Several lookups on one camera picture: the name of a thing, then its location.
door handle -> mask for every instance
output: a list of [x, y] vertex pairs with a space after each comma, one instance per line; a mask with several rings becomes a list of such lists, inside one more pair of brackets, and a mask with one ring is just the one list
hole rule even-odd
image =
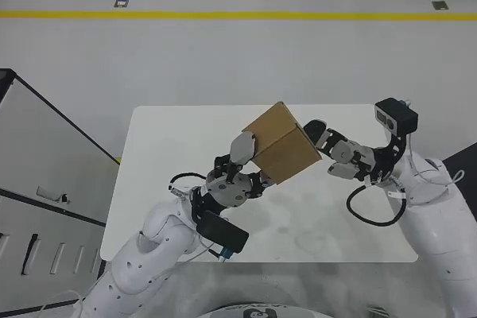
[[57, 202], [57, 203], [62, 203], [62, 204], [70, 204], [71, 201], [67, 198], [67, 194], [56, 194], [54, 192], [51, 192], [49, 190], [46, 190], [42, 188], [41, 186], [37, 187], [37, 191], [35, 192], [38, 196], [41, 198], [45, 198], [47, 200]]

camera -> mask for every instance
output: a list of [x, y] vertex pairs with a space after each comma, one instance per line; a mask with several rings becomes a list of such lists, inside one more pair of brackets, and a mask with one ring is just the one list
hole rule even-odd
[[405, 102], [392, 97], [374, 105], [376, 120], [396, 137], [406, 136], [417, 130], [419, 115]]

cabinet door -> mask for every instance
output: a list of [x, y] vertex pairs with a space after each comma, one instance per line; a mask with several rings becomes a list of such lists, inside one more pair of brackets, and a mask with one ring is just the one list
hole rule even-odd
[[[73, 289], [82, 296], [99, 272], [104, 228], [33, 205], [0, 200], [0, 312], [43, 305]], [[76, 299], [64, 294], [51, 302]]]
[[0, 104], [0, 188], [106, 222], [117, 173], [115, 161], [13, 82]]

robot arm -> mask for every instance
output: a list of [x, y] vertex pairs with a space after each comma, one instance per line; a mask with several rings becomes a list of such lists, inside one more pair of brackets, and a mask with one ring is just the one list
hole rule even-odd
[[[350, 212], [375, 226], [399, 222], [407, 241], [438, 277], [453, 316], [477, 317], [477, 222], [442, 161], [405, 151], [407, 135], [417, 128], [417, 114], [408, 106], [395, 99], [376, 104], [377, 120], [391, 133], [386, 148], [347, 140], [321, 121], [304, 129], [336, 161], [330, 174], [365, 181], [348, 198]], [[399, 211], [391, 221], [371, 221], [353, 211], [353, 196], [371, 185], [383, 188], [393, 210]]]
[[82, 304], [75, 304], [72, 317], [123, 318], [152, 299], [177, 268], [183, 254], [200, 244], [199, 235], [223, 247], [222, 261], [240, 253], [249, 234], [221, 218], [229, 207], [262, 196], [273, 181], [263, 172], [242, 174], [242, 167], [254, 156], [254, 135], [240, 134], [229, 154], [217, 157], [214, 168], [204, 177], [205, 184], [183, 192], [173, 183], [169, 190], [178, 198], [157, 204], [148, 214], [143, 228], [134, 234], [111, 261], [110, 269], [99, 279]]

floor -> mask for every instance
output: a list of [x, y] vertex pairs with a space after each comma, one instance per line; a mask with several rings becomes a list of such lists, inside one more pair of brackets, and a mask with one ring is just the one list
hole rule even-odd
[[[95, 0], [0, 0], [0, 10], [112, 10]], [[477, 0], [448, 2], [477, 12]], [[433, 12], [430, 1], [130, 0], [132, 10]], [[116, 157], [140, 105], [374, 103], [420, 111], [416, 151], [448, 157], [477, 142], [477, 22], [0, 20], [13, 68]], [[335, 317], [445, 317], [441, 291], [412, 264], [190, 263], [136, 317], [197, 317], [238, 301]], [[69, 317], [71, 308], [43, 317]], [[21, 317], [35, 316], [28, 314]]]
[[[206, 264], [191, 263], [133, 317], [196, 318], [236, 302], [281, 303], [335, 318], [366, 318], [368, 306], [391, 316], [443, 318], [438, 284], [423, 262], [413, 264]], [[56, 308], [42, 317], [69, 317]], [[19, 316], [35, 317], [34, 314]]]

